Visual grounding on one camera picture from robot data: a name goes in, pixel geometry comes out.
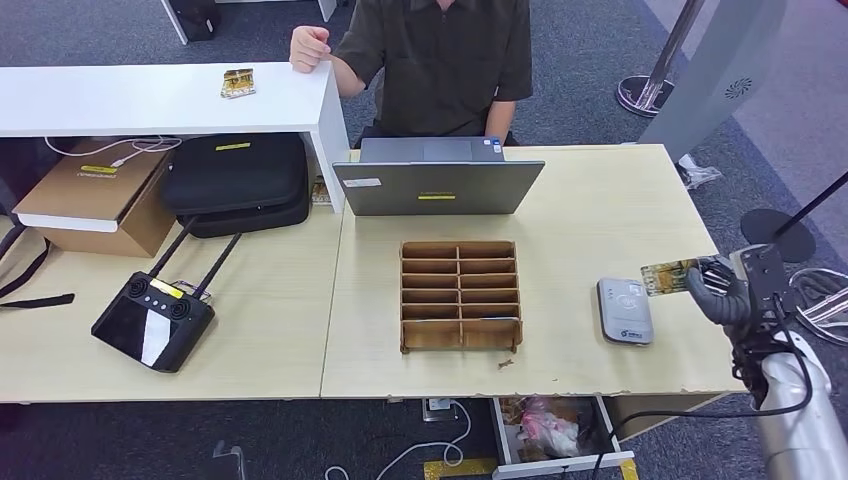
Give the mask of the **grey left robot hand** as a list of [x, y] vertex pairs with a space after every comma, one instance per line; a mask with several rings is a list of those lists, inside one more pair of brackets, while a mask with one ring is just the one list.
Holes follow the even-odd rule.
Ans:
[[228, 446], [224, 440], [220, 440], [213, 449], [208, 478], [213, 480], [245, 480], [246, 468], [241, 447], [238, 445]]

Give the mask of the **person's right hand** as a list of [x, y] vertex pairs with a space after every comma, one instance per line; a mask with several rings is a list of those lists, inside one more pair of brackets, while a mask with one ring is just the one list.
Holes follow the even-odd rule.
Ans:
[[293, 29], [289, 62], [299, 73], [312, 72], [320, 62], [328, 60], [331, 49], [329, 31], [319, 26], [301, 25]]

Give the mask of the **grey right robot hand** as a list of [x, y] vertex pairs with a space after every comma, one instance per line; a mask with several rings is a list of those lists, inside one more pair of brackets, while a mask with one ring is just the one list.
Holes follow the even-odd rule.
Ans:
[[751, 320], [749, 282], [737, 276], [727, 258], [697, 258], [686, 272], [685, 285], [702, 313], [714, 324], [739, 327]]

